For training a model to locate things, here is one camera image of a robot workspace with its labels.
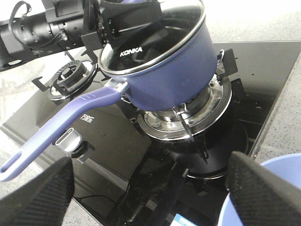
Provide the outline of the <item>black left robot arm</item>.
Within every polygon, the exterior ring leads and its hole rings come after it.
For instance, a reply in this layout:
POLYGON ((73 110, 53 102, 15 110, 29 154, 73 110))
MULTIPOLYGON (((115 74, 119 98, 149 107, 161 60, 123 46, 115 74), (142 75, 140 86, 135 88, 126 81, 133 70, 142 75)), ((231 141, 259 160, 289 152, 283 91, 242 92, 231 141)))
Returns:
MULTIPOLYGON (((9 70, 38 57, 77 47, 96 62, 96 49, 120 47, 141 30, 162 19, 156 0, 98 3, 96 0, 45 0, 44 13, 16 13, 0 24, 0 69, 9 70)), ((111 79, 103 88, 81 95, 45 123, 0 168, 2 182, 22 173, 84 112, 119 101, 128 90, 125 80, 111 79)), ((3 226, 59 226, 74 193, 72 161, 64 157, 0 201, 3 226)))

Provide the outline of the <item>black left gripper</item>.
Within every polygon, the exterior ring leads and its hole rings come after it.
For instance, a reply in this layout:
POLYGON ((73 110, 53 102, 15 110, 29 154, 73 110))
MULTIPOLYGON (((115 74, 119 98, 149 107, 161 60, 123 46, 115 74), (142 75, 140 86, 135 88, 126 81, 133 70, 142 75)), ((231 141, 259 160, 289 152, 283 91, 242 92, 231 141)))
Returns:
POLYGON ((161 18, 161 6, 157 0, 102 0, 100 3, 85 0, 81 39, 87 51, 104 48, 106 44, 113 49, 119 48, 161 18))

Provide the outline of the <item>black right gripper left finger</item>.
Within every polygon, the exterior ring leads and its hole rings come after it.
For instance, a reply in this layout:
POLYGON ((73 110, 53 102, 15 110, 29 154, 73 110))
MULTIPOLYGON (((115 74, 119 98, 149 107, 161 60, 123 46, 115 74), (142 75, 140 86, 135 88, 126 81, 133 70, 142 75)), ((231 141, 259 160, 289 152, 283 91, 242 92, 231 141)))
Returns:
POLYGON ((73 165, 64 157, 0 200, 2 226, 60 226, 75 190, 73 165))

